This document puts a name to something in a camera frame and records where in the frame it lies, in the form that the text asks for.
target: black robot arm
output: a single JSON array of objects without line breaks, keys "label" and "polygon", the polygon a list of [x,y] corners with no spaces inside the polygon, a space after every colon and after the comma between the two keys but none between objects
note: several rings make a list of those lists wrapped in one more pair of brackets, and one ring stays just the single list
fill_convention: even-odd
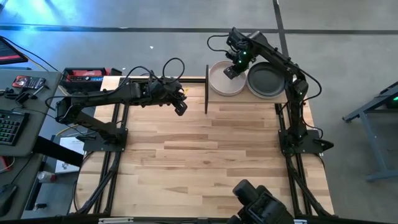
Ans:
[{"label": "black robot arm", "polygon": [[292,118],[286,140],[287,144],[292,146],[301,144],[307,135],[302,114],[303,100],[308,90],[304,72],[290,60],[290,57],[282,55],[278,52],[278,48],[271,46],[267,38],[259,31],[245,36],[233,28],[226,43],[234,49],[226,54],[234,63],[224,70],[225,75],[230,79],[248,69],[249,63],[254,62],[258,55],[268,60],[272,66],[284,74],[285,92],[287,101],[290,103]]},{"label": "black robot arm", "polygon": [[57,103],[55,109],[57,122],[62,124],[79,124],[96,131],[104,144],[116,143],[122,138],[123,130],[114,123],[103,123],[84,112],[83,108],[121,103],[127,106],[173,105],[175,112],[181,116],[187,109],[182,86],[173,78],[161,77],[147,82],[126,82],[115,90],[77,93],[66,96]]}]

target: black keyboard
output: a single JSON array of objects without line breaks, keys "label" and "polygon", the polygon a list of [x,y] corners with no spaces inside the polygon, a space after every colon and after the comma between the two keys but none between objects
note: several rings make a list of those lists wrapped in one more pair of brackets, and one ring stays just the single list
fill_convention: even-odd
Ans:
[{"label": "black keyboard", "polygon": [[0,110],[0,144],[15,146],[28,118],[29,113]]}]

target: metal bracket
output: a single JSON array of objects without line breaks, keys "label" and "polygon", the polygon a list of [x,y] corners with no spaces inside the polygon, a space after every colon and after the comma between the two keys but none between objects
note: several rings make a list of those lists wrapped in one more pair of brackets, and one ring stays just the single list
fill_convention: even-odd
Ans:
[{"label": "metal bracket", "polygon": [[104,144],[104,139],[99,133],[92,137],[78,136],[77,139],[85,143],[83,150],[88,152],[123,152],[126,148],[128,129],[118,128],[120,138],[117,143]]},{"label": "metal bracket", "polygon": [[296,153],[323,153],[323,151],[333,147],[333,143],[321,140],[317,130],[307,130],[308,136],[303,138],[303,143],[299,146],[289,146],[287,141],[287,130],[279,130],[279,144],[283,155]]}]

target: concrete floor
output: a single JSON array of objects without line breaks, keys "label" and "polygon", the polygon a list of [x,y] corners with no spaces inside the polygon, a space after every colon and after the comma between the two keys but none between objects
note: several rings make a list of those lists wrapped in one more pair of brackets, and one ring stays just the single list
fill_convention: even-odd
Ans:
[{"label": "concrete floor", "polygon": [[[301,33],[348,30],[350,34],[319,31],[285,36],[292,60],[323,85],[323,93],[310,104],[315,124],[325,131],[324,139],[335,143],[324,156],[335,213],[344,218],[397,223],[398,178],[365,181],[367,174],[377,171],[368,140],[359,121],[345,124],[341,117],[397,81],[398,2],[279,0],[279,7],[285,29]],[[143,65],[160,73],[168,58],[180,57],[186,64],[187,76],[203,76],[206,64],[224,58],[206,47],[207,37],[211,32],[220,32],[217,29],[271,29],[273,34],[266,36],[271,44],[280,46],[280,36],[273,30],[281,28],[274,11],[272,0],[9,0],[0,13],[0,35],[40,55],[59,70],[114,67],[128,71]],[[54,30],[73,26],[84,32],[42,31],[35,25],[55,26]],[[6,30],[18,27],[22,30]],[[130,29],[87,32],[93,27]],[[142,32],[134,28],[159,29]],[[168,28],[183,29],[172,32]],[[351,30],[361,31],[353,35]],[[364,30],[372,31],[360,34]],[[212,45],[226,48],[224,42],[215,39]],[[178,74],[180,65],[171,65],[167,73]],[[309,94],[317,91],[316,84],[310,82]],[[41,135],[49,138],[63,128],[46,119]],[[389,155],[393,162],[397,156],[396,152]],[[68,189],[59,191],[70,198]],[[59,204],[69,203],[61,198]],[[62,209],[68,206],[59,207],[47,214],[67,212]]]}]

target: wooden tabletop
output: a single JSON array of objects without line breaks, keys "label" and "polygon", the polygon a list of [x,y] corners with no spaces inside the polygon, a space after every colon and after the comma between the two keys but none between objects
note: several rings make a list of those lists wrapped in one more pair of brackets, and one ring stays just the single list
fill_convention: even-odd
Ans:
[{"label": "wooden tabletop", "polygon": [[[112,90],[118,83],[119,77],[105,77],[102,88]],[[242,207],[232,193],[242,179],[255,187],[266,186],[292,213],[275,102],[210,103],[204,114],[205,84],[184,83],[183,87],[188,96],[183,116],[176,115],[172,106],[130,107],[112,216],[229,218]],[[109,122],[112,113],[113,105],[99,106],[95,118]],[[304,113],[312,124],[308,106]],[[103,152],[94,153],[81,169],[79,207],[98,185],[103,157]],[[333,213],[320,159],[302,157],[309,189]],[[304,211],[301,191],[298,196]]]}]

